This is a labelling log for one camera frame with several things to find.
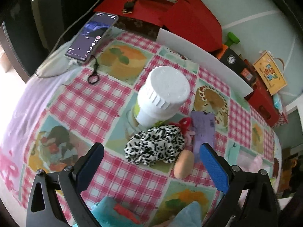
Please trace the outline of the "pink white fluffy towel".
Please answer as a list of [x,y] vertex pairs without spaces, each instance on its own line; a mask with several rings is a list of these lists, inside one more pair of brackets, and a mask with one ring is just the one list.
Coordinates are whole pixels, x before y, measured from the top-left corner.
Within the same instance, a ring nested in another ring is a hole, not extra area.
[[239,155],[237,159],[237,165],[245,172],[257,173],[260,169],[262,169],[262,163],[263,159],[260,155]]

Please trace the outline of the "purple snack packet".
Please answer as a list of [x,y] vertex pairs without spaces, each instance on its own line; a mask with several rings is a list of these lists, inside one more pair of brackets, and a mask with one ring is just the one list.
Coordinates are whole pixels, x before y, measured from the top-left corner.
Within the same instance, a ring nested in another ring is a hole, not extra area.
[[215,140],[215,115],[200,111],[192,111],[192,130],[195,132],[193,138],[193,154],[195,161],[199,161],[199,149],[204,143],[212,148]]

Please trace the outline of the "leopard print scrunchie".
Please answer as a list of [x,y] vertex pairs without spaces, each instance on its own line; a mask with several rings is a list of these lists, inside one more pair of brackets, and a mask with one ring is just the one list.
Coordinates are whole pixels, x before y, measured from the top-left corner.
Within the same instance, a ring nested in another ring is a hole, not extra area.
[[133,165],[153,166],[157,161],[175,162],[184,147],[181,129],[171,124],[135,134],[125,145],[124,155]]

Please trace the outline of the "beige sponge puff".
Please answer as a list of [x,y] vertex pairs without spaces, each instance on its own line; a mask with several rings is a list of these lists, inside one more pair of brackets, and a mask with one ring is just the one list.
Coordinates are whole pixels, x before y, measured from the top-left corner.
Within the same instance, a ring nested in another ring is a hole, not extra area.
[[194,154],[189,150],[183,150],[174,166],[174,177],[185,179],[190,175],[194,167]]

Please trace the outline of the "red patterned storage box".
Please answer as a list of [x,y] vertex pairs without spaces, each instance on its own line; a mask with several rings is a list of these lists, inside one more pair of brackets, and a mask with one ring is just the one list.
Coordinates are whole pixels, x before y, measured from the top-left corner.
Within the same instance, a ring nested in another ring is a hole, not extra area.
[[278,121],[276,122],[276,124],[274,125],[274,127],[279,127],[283,124],[287,124],[289,121],[288,121],[288,114],[286,113],[286,111],[283,111],[280,116],[279,116],[279,119]]

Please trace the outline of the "blue wet wipes pack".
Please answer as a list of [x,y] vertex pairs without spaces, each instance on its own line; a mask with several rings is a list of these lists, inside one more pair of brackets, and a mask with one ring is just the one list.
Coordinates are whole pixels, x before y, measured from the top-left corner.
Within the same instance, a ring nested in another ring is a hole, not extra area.
[[280,97],[279,93],[275,93],[272,97],[273,97],[274,107],[281,114],[283,112],[283,104],[282,104],[281,97]]

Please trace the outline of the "patterned tablecloth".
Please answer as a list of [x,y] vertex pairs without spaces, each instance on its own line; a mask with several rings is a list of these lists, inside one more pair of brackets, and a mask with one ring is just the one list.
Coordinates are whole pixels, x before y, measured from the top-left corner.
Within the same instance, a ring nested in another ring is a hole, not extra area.
[[256,155],[280,180],[281,146],[257,111],[219,77],[168,47],[115,29],[97,51],[100,80],[91,85],[93,64],[48,79],[33,76],[1,142],[1,181],[26,208],[37,169],[60,171],[86,154],[95,142],[105,147],[101,162],[82,197],[89,207],[105,196],[137,214],[146,226],[162,223],[197,201],[208,216],[220,200],[202,163],[185,179],[174,177],[174,166],[131,165],[124,157],[128,140],[143,130],[135,115],[137,95],[153,68],[170,66],[188,80],[188,100],[172,117],[177,123],[194,111],[215,115],[215,151],[247,169]]

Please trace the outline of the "white plastic jar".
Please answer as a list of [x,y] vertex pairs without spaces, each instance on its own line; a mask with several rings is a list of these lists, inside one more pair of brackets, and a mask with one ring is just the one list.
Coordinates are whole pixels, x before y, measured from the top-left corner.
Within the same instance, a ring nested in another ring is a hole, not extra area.
[[145,128],[160,125],[178,112],[190,92],[190,84],[179,70],[169,66],[156,67],[138,92],[134,118]]

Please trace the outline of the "white foam board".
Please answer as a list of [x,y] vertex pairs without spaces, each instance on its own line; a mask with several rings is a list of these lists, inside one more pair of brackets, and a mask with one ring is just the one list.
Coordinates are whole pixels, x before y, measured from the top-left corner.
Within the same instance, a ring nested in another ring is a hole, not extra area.
[[188,40],[161,28],[159,29],[156,41],[184,55],[194,63],[213,73],[240,96],[246,97],[253,92],[253,89],[234,71]]

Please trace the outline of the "black box with gauge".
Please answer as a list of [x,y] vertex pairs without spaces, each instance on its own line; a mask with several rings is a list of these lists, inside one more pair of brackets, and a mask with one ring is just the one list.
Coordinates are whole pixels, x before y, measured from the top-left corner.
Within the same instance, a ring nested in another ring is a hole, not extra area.
[[256,81],[256,73],[248,61],[243,60],[230,47],[222,45],[222,49],[216,53],[216,58],[241,77],[248,85],[252,86]]

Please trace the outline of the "smartphone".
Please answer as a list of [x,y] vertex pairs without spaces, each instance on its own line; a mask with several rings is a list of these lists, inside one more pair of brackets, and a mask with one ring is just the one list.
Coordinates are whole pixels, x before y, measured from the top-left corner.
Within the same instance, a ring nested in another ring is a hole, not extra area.
[[118,18],[115,14],[96,12],[76,35],[65,56],[78,64],[86,63]]

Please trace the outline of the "green dumbbell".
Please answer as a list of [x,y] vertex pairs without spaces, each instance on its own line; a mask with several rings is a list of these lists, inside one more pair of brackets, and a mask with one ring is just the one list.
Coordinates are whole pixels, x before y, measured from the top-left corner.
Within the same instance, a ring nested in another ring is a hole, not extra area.
[[231,47],[231,45],[238,45],[240,43],[240,39],[232,32],[227,33],[227,40],[224,43],[226,46]]

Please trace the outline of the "black cabinet with screen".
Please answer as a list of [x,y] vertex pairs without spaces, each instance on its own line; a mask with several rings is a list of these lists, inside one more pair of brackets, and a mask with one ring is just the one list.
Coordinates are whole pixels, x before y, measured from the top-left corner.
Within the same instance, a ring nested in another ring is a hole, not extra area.
[[1,46],[26,82],[67,28],[64,0],[17,0],[1,24]]

